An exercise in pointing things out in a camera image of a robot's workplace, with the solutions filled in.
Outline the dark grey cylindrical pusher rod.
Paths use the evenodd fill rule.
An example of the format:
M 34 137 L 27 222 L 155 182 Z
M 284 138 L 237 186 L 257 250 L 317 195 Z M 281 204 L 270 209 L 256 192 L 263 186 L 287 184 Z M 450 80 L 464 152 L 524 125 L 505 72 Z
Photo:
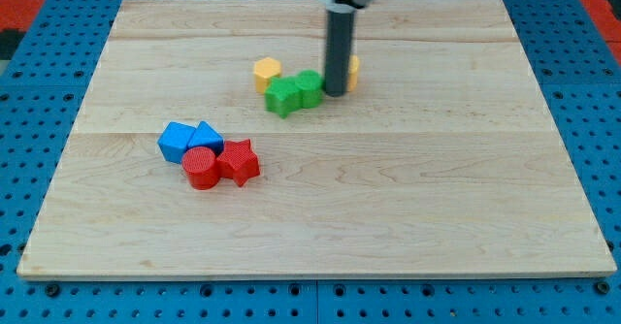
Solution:
M 330 97 L 346 94 L 354 25 L 354 12 L 327 12 L 324 90 Z

